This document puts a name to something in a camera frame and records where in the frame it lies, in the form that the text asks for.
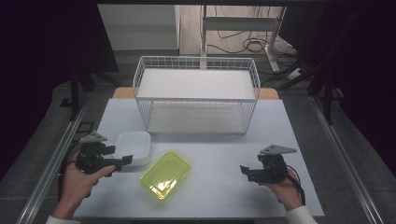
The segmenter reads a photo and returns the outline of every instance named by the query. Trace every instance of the person's left hand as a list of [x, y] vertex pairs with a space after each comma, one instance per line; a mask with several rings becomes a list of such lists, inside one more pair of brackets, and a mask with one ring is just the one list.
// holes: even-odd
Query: person's left hand
[[[76, 160], [77, 155], [78, 153], [74, 155], [72, 161]], [[72, 219], [82, 200], [90, 194], [92, 187], [100, 178], [111, 174], [115, 169], [116, 166], [110, 165], [94, 174], [87, 175], [76, 167], [75, 162], [69, 163], [64, 174], [62, 198], [52, 216], [59, 219]]]

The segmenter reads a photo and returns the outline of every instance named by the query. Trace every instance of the metal basket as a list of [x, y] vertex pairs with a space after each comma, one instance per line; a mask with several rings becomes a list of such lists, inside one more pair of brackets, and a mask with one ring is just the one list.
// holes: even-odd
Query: metal basket
[[134, 75], [150, 133], [245, 134], [259, 94], [248, 58], [142, 57]]

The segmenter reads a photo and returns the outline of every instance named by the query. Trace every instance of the gray floor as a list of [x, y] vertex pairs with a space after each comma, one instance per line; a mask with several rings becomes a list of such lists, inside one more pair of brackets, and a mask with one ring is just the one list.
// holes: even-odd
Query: gray floor
[[[119, 74], [111, 74], [125, 86], [132, 85], [132, 76], [140, 55], [175, 54], [169, 51], [116, 52]], [[255, 57], [259, 70], [269, 72], [269, 64], [264, 57]], [[82, 121], [93, 122], [95, 130], [106, 107], [106, 99], [115, 90], [102, 79], [94, 77], [97, 85]], [[329, 138], [318, 120], [317, 113], [306, 93], [309, 79], [286, 91], [280, 91], [290, 123], [299, 147], [304, 155], [319, 200], [326, 217], [316, 217], [318, 223], [369, 223], [361, 203], [348, 182], [344, 170], [334, 153]], [[68, 125], [70, 109], [59, 107], [63, 98], [69, 97], [70, 88], [64, 83], [53, 91], [52, 105], [35, 134], [27, 144], [14, 166], [0, 182], [0, 223], [15, 223], [26, 204], [35, 184], [46, 166], [50, 155], [57, 147]], [[396, 179], [381, 161], [374, 149], [350, 122], [337, 102], [332, 104], [334, 129], [345, 146], [357, 173], [369, 190], [383, 218], [388, 223], [396, 223]], [[79, 139], [82, 133], [75, 134]], [[57, 200], [57, 183], [54, 180], [42, 206], [38, 209], [34, 223], [44, 223], [51, 214]], [[157, 223], [153, 221], [86, 220], [84, 223]], [[236, 221], [232, 223], [253, 223]], [[287, 223], [285, 218], [256, 220], [256, 223]]]

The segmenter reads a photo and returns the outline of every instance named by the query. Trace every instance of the transparent yellow box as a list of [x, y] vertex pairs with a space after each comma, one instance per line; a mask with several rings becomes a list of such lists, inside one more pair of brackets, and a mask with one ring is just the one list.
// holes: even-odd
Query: transparent yellow box
[[190, 164], [176, 152], [167, 151], [140, 177], [140, 182], [163, 200], [180, 184], [190, 168]]

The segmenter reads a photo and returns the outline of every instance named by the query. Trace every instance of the white sleeve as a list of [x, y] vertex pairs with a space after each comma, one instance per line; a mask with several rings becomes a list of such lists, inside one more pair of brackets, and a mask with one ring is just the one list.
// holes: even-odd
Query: white sleeve
[[290, 210], [286, 217], [288, 218], [289, 224], [316, 224], [317, 222], [309, 213], [308, 207], [301, 206]]
[[46, 224], [79, 224], [79, 221], [63, 220], [63, 219], [58, 219], [58, 218], [49, 216], [49, 219], [47, 219]]

